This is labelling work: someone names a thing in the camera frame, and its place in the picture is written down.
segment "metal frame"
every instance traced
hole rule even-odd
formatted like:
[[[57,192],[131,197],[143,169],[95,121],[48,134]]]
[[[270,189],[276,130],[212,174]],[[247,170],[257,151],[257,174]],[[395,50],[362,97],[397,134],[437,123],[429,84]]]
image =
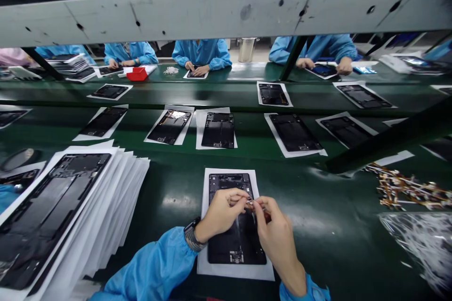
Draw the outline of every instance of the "metal frame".
[[[0,8],[0,48],[452,28],[450,0],[64,0]]]

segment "blue sleeve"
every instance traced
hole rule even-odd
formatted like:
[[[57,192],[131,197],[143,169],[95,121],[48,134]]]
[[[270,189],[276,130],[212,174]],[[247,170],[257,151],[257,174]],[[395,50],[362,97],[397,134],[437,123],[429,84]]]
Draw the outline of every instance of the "blue sleeve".
[[[179,40],[177,40],[176,44],[174,45],[172,58],[174,59],[174,61],[176,61],[179,64],[179,66],[182,66],[182,67],[185,67],[185,64],[187,63],[187,61],[190,61],[190,59],[184,55],[184,51],[182,49],[182,44],[180,43]]]
[[[141,45],[141,48],[143,50],[143,55],[139,56],[138,59],[140,60],[140,64],[157,64],[159,63],[159,59],[157,59],[157,55],[155,55],[155,52],[149,42],[144,41],[139,43]]]
[[[86,56],[86,58],[88,59],[88,62],[91,65],[96,65],[96,62],[93,60],[91,55],[89,55],[88,51],[86,50],[85,46],[83,46],[83,45],[70,45],[69,46],[69,53],[70,54],[83,53]]]
[[[231,55],[227,50],[227,44],[224,39],[218,39],[215,47],[215,57],[211,60],[209,67],[212,71],[232,65]]]
[[[53,56],[53,54],[46,47],[36,47],[34,50],[44,59],[48,59]]]
[[[18,196],[19,194],[14,193],[13,185],[0,184],[0,214],[2,214]]]
[[[114,52],[113,52],[112,46],[110,44],[105,44],[105,51],[104,51],[104,53],[105,53],[104,62],[105,62],[106,65],[110,64],[110,59],[113,59],[117,63],[120,62],[118,59],[116,59],[114,57]]]
[[[91,301],[167,300],[190,274],[196,256],[185,241],[184,228],[174,227],[141,248]]]
[[[290,52],[287,51],[292,37],[277,37],[274,41],[268,59],[278,64],[286,64]]]
[[[307,293],[303,297],[293,296],[281,282],[279,298],[281,301],[331,301],[330,291],[316,285],[309,274],[306,274],[306,291]]]
[[[340,63],[340,60],[346,56],[352,59],[352,61],[358,56],[358,51],[350,38],[350,34],[332,35],[328,51],[334,57],[336,63]]]

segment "hand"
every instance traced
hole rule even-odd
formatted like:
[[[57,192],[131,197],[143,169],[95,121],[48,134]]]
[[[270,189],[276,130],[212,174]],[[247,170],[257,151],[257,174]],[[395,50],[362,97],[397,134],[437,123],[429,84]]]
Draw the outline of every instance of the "hand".
[[[110,61],[108,62],[108,68],[110,69],[118,69],[118,63],[114,60],[114,59],[110,59]]]
[[[201,67],[198,67],[198,68],[196,68],[196,69],[194,70],[193,76],[199,76],[199,77],[201,77],[201,76],[203,76],[204,74],[206,74],[208,71],[210,71],[209,65],[201,66]]]
[[[272,216],[272,220],[268,224],[263,207],[266,208],[266,213],[270,213]],[[296,297],[306,295],[306,273],[297,258],[290,219],[281,212],[273,198],[259,197],[253,203],[253,208],[258,221],[260,244],[282,282],[292,295]]]
[[[353,72],[352,59],[349,57],[343,57],[340,63],[336,66],[338,74],[349,75]]]
[[[245,212],[247,192],[238,188],[218,190],[210,203],[204,219],[196,225],[194,233],[199,242],[205,243],[211,237],[231,228],[237,216]]]
[[[314,68],[314,62],[309,58],[300,58],[297,60],[297,63],[295,64],[298,68]]]
[[[187,61],[185,63],[185,68],[187,68],[189,71],[194,71],[194,66],[191,61]]]
[[[127,61],[123,61],[121,62],[121,66],[123,67],[133,67],[136,65],[136,60],[127,60]]]

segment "stack of phone frames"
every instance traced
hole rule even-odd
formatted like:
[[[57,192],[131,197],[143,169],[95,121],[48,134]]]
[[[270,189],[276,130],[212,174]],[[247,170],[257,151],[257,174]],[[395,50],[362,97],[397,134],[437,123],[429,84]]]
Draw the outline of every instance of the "stack of phone frames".
[[[316,63],[313,67],[313,69],[306,68],[307,71],[314,73],[318,77],[322,79],[329,79],[333,76],[336,76],[338,74],[338,71],[336,70],[336,66],[329,65],[329,64],[320,64]]]
[[[168,110],[147,138],[174,145],[191,115],[189,112]]]
[[[361,85],[336,85],[336,88],[363,109],[393,107],[388,101]]]
[[[288,152],[323,149],[297,114],[271,114],[270,119]]]
[[[129,87],[126,86],[104,85],[90,96],[104,99],[116,99],[128,90]]]
[[[2,223],[0,287],[30,286],[110,157],[66,154]]]
[[[259,93],[263,104],[288,106],[286,95],[281,85],[259,84]]]
[[[89,136],[104,136],[114,124],[127,113],[127,108],[107,107],[83,128],[80,134]]]
[[[207,113],[201,145],[204,147],[234,148],[234,114]]]
[[[210,174],[209,205],[218,190],[229,188],[244,190],[254,199],[249,174]],[[249,209],[235,219],[228,231],[211,238],[207,251],[209,263],[248,265],[267,263],[259,242],[256,216]]]
[[[4,128],[7,125],[12,124],[28,112],[29,110],[0,111],[0,128]]]
[[[373,135],[348,117],[337,117],[320,121],[331,134],[351,149]]]

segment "black support bar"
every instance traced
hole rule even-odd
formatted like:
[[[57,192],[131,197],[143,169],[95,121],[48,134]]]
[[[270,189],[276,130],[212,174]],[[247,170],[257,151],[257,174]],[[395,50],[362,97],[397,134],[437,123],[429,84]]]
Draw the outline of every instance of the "black support bar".
[[[331,173],[361,168],[407,147],[452,133],[452,96],[325,162]]]
[[[293,45],[291,54],[289,55],[289,58],[287,59],[287,62],[284,65],[284,68],[282,69],[281,75],[279,77],[280,81],[287,81],[287,78],[289,77],[291,71],[293,70],[293,66],[295,66],[295,62],[297,62],[298,56],[300,55],[301,50],[305,46],[308,38],[309,36],[297,37],[295,45]]]
[[[34,47],[22,47],[22,50],[28,54],[39,66],[44,68],[46,72],[55,80],[64,80],[64,77],[58,73],[49,63],[34,49]]]

